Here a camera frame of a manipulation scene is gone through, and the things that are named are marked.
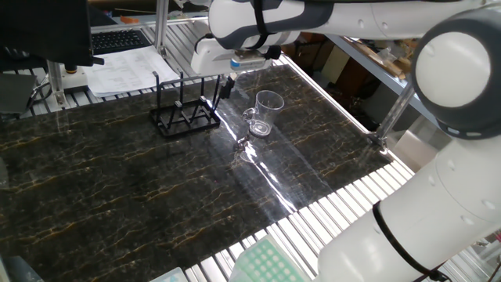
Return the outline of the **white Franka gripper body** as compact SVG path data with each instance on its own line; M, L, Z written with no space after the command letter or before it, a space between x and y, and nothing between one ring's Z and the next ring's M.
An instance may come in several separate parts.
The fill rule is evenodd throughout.
M202 37L196 42L192 69L200 76L239 73L270 67L272 59L266 59L262 50L233 50L222 48L215 38Z

